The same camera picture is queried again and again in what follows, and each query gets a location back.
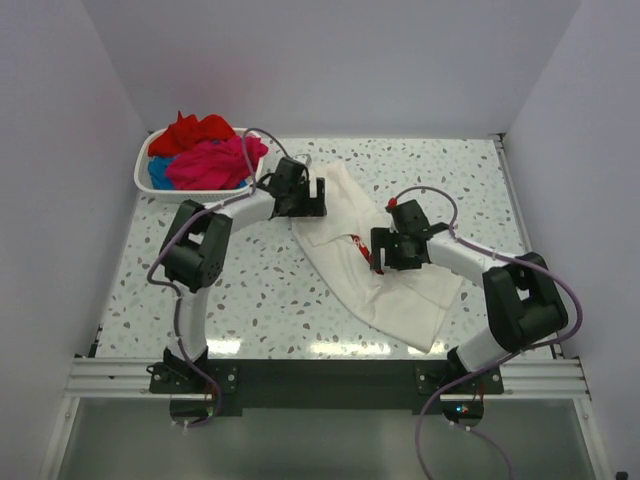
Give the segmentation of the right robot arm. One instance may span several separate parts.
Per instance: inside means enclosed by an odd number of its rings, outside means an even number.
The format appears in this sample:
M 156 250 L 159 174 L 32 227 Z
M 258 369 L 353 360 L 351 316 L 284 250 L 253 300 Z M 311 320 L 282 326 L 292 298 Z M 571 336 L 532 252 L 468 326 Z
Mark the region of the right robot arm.
M 459 393 L 481 380 L 510 354 L 564 329 L 568 314 L 556 283 L 539 254 L 501 258 L 485 247 L 451 235 L 444 223 L 432 224 L 415 200 L 389 201 L 392 224 L 371 230 L 371 268 L 375 271 L 443 267 L 479 285 L 484 292 L 488 326 L 447 353 L 445 379 Z

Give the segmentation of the white t shirt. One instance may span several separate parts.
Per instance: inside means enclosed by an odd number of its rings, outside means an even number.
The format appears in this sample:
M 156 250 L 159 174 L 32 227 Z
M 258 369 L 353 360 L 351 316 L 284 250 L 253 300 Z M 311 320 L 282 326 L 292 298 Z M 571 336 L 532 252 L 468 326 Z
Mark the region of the white t shirt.
M 462 278 L 429 264 L 418 270 L 371 270 L 370 230 L 390 227 L 390 215 L 370 199 L 344 163 L 316 167 L 312 175 L 325 180 L 327 214 L 292 221 L 304 254 L 355 317 L 413 348 L 429 351 Z

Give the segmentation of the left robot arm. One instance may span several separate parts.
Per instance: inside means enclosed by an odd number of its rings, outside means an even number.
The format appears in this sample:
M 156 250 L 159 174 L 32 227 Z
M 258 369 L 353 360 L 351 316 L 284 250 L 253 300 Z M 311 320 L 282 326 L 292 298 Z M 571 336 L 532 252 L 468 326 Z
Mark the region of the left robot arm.
M 207 380 L 205 335 L 210 288 L 223 271 L 232 234 L 273 218 L 322 218 L 327 214 L 325 179 L 306 164 L 283 157 L 276 169 L 247 192 L 206 206 L 193 200 L 179 205 L 147 280 L 172 289 L 176 304 L 172 337 L 163 362 L 185 392 Z

